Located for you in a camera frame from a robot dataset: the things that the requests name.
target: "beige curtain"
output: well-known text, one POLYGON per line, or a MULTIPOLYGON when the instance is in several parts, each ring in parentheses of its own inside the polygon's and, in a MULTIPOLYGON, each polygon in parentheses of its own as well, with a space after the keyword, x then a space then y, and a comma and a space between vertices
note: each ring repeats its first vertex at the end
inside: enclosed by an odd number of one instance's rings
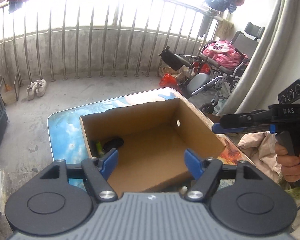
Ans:
POLYGON ((298 0, 276 1, 272 17, 246 71, 218 115, 256 109, 276 72, 280 70, 297 7, 298 0))

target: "concrete wall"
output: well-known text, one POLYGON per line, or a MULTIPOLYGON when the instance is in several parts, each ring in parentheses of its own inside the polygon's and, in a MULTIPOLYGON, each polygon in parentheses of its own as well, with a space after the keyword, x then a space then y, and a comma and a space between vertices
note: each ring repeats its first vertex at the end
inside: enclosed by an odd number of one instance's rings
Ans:
POLYGON ((287 44, 285 54, 282 55, 281 65, 273 82, 258 108, 267 108, 270 104, 277 104, 277 95, 295 80, 300 78, 300 0, 294 29, 287 44))
MULTIPOLYGON (((115 50, 115 40, 116 40, 117 30, 108 29, 106 36, 106 49, 105 49, 105 59, 104 59, 104 71, 111 71, 113 68, 114 60, 114 50, 115 50)), ((130 30, 121 30, 118 56, 116 64, 116 74, 122 75, 128 51, 130 30)), ((134 31, 130 60, 128 66, 128 75, 134 74, 136 71, 136 66, 138 62, 138 56, 141 46, 141 40, 143 36, 143 31, 134 31)), ((52 60, 53 69, 55 75, 62 74, 62 32, 55 31, 51 34, 52 38, 52 60)), ((102 50, 102 39, 103 30, 93 30, 92 33, 92 49, 91 49, 91 72, 99 75, 100 72, 100 62, 101 62, 101 50, 102 50)), ((158 54, 161 53, 164 42, 166 39, 165 34, 159 34, 156 47, 153 55, 152 65, 150 71, 157 71, 160 57, 158 54)), ((170 36, 168 41, 168 46, 173 50, 176 43, 176 36, 170 36)), ((146 72, 148 67, 148 62, 150 58, 150 53, 152 49, 152 44, 154 40, 154 33, 148 32, 146 34, 146 40, 142 52, 141 64, 139 75, 146 72)), ((65 52, 66 52, 66 73, 69 78, 74 77, 75 73, 75 30, 66 31, 65 35, 65 52)), ((88 69, 88 41, 89 41, 89 30, 79 30, 79 47, 78 47, 78 65, 79 65, 79 76, 86 77, 88 69)), ((178 48, 176 53, 182 53, 185 47, 186 38, 180 38, 178 43, 178 48)), ((186 54, 190 54, 192 51, 194 41, 189 40, 186 49, 186 54)), ((197 42, 194 53, 196 54, 201 42, 197 42)), ((39 34, 39 50, 40 50, 40 61, 42 68, 42 75, 46 79, 51 79, 50 75, 50 62, 49 62, 49 47, 48 47, 48 33, 39 34)), ((15 76, 16 73, 16 63, 14 58, 13 43, 12 41, 5 42, 6 54, 7 54, 7 65, 10 71, 11 78, 15 76)), ((18 63, 21 73, 22 80, 28 80, 28 73, 26 68, 26 58, 25 58, 25 48, 23 37, 16 39, 18 63)), ((39 78, 38 61, 36 53, 36 42, 35 35, 27 37, 27 47, 29 55, 29 65, 31 69, 31 75, 33 81, 39 78)), ((0 44, 0 70, 3 72, 2 75, 6 75, 6 67, 3 56, 3 46, 0 44)))
POLYGON ((248 22, 266 27, 275 2, 276 0, 244 0, 244 4, 238 6, 228 17, 228 20, 234 23, 234 29, 227 40, 231 40, 236 31, 244 31, 248 22))

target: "cardboard box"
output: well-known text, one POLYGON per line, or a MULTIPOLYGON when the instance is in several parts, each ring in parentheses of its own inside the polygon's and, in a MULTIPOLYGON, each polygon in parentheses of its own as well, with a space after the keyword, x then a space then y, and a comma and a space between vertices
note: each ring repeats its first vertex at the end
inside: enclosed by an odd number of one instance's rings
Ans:
POLYGON ((206 117, 184 98, 119 107, 80 117, 88 154, 88 141, 102 145, 121 137, 118 166, 108 179, 123 192, 158 191, 191 177, 184 151, 217 157, 224 145, 204 123, 206 117))

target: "white sneaker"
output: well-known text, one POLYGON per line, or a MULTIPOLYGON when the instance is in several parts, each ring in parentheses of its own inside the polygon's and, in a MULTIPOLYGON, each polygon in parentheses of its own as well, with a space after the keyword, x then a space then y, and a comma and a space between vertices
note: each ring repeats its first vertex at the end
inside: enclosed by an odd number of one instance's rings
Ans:
POLYGON ((28 87, 27 87, 27 99, 28 100, 32 100, 34 99, 34 94, 35 94, 35 88, 37 87, 37 83, 31 83, 28 87))
POLYGON ((37 80, 36 81, 37 86, 35 87, 37 91, 37 96, 42 97, 47 89, 47 82, 42 79, 42 80, 37 80))

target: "caster wheel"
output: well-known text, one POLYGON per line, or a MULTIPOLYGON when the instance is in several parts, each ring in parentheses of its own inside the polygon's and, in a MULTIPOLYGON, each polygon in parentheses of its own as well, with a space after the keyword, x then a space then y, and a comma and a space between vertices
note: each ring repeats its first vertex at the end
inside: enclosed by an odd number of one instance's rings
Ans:
POLYGON ((213 110, 214 110, 214 106, 211 103, 206 103, 206 104, 203 104, 202 106, 200 106, 199 110, 202 113, 212 114, 213 110))

